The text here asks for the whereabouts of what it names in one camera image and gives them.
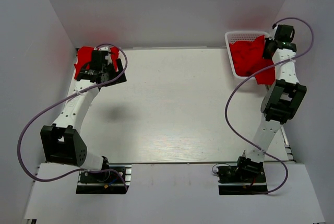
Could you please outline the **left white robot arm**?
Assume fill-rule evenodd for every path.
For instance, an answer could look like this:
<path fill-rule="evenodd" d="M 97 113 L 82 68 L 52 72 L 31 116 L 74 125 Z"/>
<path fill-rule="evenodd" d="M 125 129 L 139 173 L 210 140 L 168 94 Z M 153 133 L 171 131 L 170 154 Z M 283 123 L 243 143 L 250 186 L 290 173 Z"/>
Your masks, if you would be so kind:
<path fill-rule="evenodd" d="M 103 156 L 90 152 L 80 136 L 84 118 L 102 87 L 126 81 L 120 51 L 115 46 L 83 46 L 77 50 L 74 64 L 74 89 L 60 115 L 40 135 L 46 160 L 92 170 L 100 182 L 110 177 Z"/>

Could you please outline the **red t-shirt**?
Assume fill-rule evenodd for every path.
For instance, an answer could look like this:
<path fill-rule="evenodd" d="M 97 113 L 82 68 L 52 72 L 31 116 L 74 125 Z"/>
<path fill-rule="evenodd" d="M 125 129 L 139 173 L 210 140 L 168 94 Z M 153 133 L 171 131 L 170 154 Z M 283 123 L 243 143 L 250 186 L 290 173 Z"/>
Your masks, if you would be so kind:
<path fill-rule="evenodd" d="M 113 53 L 117 54 L 117 58 L 119 58 L 119 49 L 112 46 L 100 46 L 100 47 L 90 47 L 83 46 L 77 49 L 77 63 L 74 64 L 75 67 L 75 75 L 74 80 L 79 81 L 81 79 L 90 80 L 92 78 L 92 71 L 90 71 L 90 61 L 91 54 L 93 50 L 101 50 L 108 51 L 111 50 Z"/>
<path fill-rule="evenodd" d="M 265 67 L 273 65 L 272 60 L 260 59 L 254 66 L 254 72 L 257 72 Z M 258 85 L 271 86 L 275 81 L 275 68 L 269 68 L 255 75 L 255 79 Z"/>
<path fill-rule="evenodd" d="M 259 36 L 253 42 L 238 41 L 230 44 L 235 71 L 239 76 L 250 76 L 256 63 L 263 59 L 265 37 Z"/>

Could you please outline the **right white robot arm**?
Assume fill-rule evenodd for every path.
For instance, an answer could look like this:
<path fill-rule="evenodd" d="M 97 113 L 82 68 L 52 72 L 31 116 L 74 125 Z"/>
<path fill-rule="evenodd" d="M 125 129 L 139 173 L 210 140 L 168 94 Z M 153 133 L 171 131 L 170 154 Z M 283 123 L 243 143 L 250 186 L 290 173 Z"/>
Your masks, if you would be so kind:
<path fill-rule="evenodd" d="M 243 182 L 261 173 L 265 152 L 274 136 L 282 125 L 295 116 L 307 92 L 295 71 L 293 58 L 296 56 L 296 45 L 292 42 L 294 33 L 293 26 L 275 25 L 273 33 L 265 40 L 263 58 L 272 60 L 276 65 L 275 80 L 261 104 L 260 111 L 263 115 L 252 140 L 256 146 L 244 151 L 237 161 L 235 174 Z"/>

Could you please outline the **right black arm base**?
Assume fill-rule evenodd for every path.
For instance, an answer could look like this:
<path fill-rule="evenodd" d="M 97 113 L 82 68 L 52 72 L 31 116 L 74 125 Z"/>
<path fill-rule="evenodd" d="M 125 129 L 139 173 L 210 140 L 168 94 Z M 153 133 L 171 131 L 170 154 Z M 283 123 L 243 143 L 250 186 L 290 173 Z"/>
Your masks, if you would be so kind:
<path fill-rule="evenodd" d="M 218 178 L 220 196 L 268 194 L 267 180 L 263 168 L 260 169 L 258 174 L 251 173 L 242 177 L 237 170 L 237 166 L 219 163 L 212 167 L 212 173 Z"/>

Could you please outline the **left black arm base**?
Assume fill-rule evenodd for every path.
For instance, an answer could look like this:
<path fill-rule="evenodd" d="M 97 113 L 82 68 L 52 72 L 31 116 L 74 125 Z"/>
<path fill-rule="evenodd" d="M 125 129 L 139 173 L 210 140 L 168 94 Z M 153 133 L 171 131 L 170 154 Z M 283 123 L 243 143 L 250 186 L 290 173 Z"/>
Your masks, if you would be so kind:
<path fill-rule="evenodd" d="M 126 187 L 129 188 L 132 165 L 115 164 L 110 165 L 110 169 L 115 170 L 124 180 Z M 76 186 L 76 194 L 94 195 L 125 195 L 127 189 L 122 179 L 115 172 L 89 173 L 80 172 Z"/>

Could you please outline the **white plastic basket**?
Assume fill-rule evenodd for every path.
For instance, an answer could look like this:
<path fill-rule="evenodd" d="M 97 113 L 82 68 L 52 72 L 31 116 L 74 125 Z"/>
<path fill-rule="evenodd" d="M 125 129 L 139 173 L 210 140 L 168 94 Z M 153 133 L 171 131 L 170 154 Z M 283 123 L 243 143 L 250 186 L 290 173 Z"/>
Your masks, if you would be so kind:
<path fill-rule="evenodd" d="M 232 74 L 235 79 L 244 80 L 246 79 L 246 76 L 239 76 L 236 73 L 233 59 L 232 59 L 230 44 L 234 44 L 235 42 L 238 42 L 238 41 L 253 42 L 259 36 L 264 36 L 265 38 L 268 38 L 270 34 L 265 31 L 255 31 L 255 30 L 239 30 L 239 31 L 229 31 L 225 33 L 224 38 L 225 38 L 225 43 L 226 43 L 226 49 L 227 49 L 229 60 L 230 60 Z"/>

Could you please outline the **red t-shirt in basket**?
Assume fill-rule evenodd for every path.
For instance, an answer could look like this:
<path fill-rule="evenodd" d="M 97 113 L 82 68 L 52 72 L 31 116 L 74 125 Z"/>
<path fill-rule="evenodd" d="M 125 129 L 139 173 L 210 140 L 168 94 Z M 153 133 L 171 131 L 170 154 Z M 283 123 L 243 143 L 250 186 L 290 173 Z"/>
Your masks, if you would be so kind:
<path fill-rule="evenodd" d="M 235 71 L 239 76 L 250 76 L 256 63 L 263 59 L 265 37 L 259 36 L 253 42 L 238 41 L 230 44 Z"/>

